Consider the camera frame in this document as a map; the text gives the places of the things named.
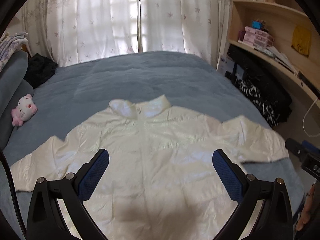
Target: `bed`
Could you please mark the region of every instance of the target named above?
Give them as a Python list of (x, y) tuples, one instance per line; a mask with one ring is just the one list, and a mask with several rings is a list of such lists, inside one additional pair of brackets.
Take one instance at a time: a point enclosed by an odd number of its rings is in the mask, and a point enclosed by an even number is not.
[[(255, 106), (212, 66), (197, 56), (177, 52), (130, 54), (58, 68), (56, 74), (35, 89), (38, 112), (22, 127), (15, 128), (4, 154), (9, 165), (34, 151), (50, 136), (64, 139), (75, 126), (108, 107), (110, 100), (133, 103), (165, 95), (171, 105), (186, 107), (223, 122), (241, 114), (268, 127)], [(258, 179), (284, 179), (292, 212), (304, 196), (303, 185), (289, 158), (273, 163), (246, 163)], [(0, 209), (23, 238), (9, 192), (0, 169)], [(31, 193), (18, 192), (25, 223)]]

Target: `blue gripper pad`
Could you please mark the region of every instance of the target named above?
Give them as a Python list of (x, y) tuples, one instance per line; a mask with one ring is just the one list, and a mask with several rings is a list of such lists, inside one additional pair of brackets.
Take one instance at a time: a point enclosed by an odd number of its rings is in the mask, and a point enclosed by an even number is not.
[(307, 150), (309, 150), (310, 152), (312, 153), (315, 153), (315, 154), (320, 154), (320, 149), (317, 148), (316, 146), (314, 146), (313, 144), (311, 144), (310, 142), (304, 140), (301, 145), (303, 147), (305, 147)]
[(80, 201), (88, 200), (91, 197), (108, 165), (109, 153), (103, 149), (103, 152), (79, 183), (78, 198)]
[(243, 185), (233, 172), (224, 157), (220, 154), (222, 150), (216, 150), (212, 155), (212, 164), (218, 173), (224, 187), (226, 188), (230, 198), (237, 201), (238, 204), (243, 199)]

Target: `pink storage box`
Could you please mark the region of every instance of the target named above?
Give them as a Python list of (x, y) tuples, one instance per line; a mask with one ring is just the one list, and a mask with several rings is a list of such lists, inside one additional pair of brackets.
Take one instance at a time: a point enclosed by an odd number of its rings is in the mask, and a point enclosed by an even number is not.
[(273, 39), (270, 40), (268, 38), (262, 37), (262, 36), (257, 35), (257, 34), (255, 35), (255, 41), (263, 42), (264, 44), (267, 44), (268, 46), (273, 46)]
[(273, 42), (274, 42), (274, 38), (273, 38), (269, 33), (266, 33), (266, 32), (264, 32), (264, 31), (261, 31), (261, 30), (258, 30), (258, 29), (254, 29), (254, 28), (249, 27), (249, 26), (246, 26), (246, 27), (244, 28), (244, 30), (246, 31), (245, 34), (248, 33), (248, 34), (259, 35), (259, 36), (261, 36), (262, 38), (266, 38), (266, 39), (270, 40), (270, 41), (272, 42), (272, 44), (273, 44)]
[(252, 28), (252, 27), (249, 27), (249, 26), (246, 26), (246, 27), (244, 28), (244, 30), (245, 30), (246, 32), (253, 33), (253, 34), (256, 34), (256, 31), (257, 31), (257, 29)]
[(258, 46), (261, 46), (261, 47), (263, 47), (263, 48), (266, 48), (267, 46), (269, 46), (268, 43), (264, 43), (264, 42), (258, 41), (258, 40), (254, 40), (253, 45), (255, 45), (255, 44), (257, 44)]
[(243, 40), (254, 43), (255, 35), (248, 35), (248, 34), (246, 33), (245, 36), (243, 37)]

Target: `jacket collar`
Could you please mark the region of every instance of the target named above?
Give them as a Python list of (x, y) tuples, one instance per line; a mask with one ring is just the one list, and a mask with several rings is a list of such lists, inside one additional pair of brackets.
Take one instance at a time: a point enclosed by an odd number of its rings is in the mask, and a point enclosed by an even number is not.
[(171, 107), (165, 95), (151, 101), (142, 103), (131, 103), (128, 100), (114, 99), (109, 103), (109, 107), (118, 115), (130, 119), (137, 119), (138, 115), (151, 118), (161, 114), (164, 110)]

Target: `blue box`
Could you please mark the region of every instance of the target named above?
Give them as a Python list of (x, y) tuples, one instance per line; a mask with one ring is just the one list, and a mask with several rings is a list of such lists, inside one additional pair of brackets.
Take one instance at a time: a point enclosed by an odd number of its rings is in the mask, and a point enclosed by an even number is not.
[(264, 25), (261, 22), (258, 21), (252, 21), (252, 28), (263, 30)]

